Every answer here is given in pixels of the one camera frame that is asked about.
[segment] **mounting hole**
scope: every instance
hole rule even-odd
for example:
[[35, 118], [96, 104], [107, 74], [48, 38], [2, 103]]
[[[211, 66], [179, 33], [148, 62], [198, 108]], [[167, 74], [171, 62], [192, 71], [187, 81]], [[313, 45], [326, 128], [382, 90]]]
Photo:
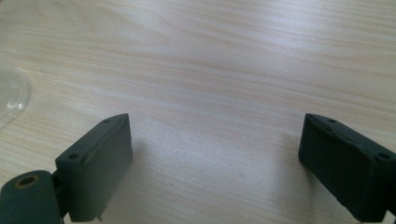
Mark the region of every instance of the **mounting hole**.
[[71, 154], [70, 156], [69, 156], [69, 159], [70, 160], [75, 160], [75, 159], [77, 159], [79, 157], [79, 155], [77, 154], [77, 153], [74, 153], [74, 154]]
[[386, 153], [382, 153], [382, 152], [378, 154], [378, 157], [381, 158], [381, 159], [383, 159], [383, 160], [388, 160], [388, 159], [390, 159], [390, 155], [388, 155], [388, 154], [386, 154]]
[[30, 186], [34, 185], [40, 177], [38, 175], [28, 175], [19, 179], [17, 183], [15, 183], [15, 188], [17, 189], [26, 189]]

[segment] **wood grain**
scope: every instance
hole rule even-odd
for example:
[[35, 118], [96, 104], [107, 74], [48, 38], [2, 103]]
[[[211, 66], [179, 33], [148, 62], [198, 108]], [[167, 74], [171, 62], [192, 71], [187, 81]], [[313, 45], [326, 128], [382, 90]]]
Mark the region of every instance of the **wood grain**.
[[298, 162], [304, 113], [396, 150], [395, 36], [390, 0], [2, 0], [31, 98], [0, 130], [0, 184], [127, 112], [103, 223], [357, 223]]

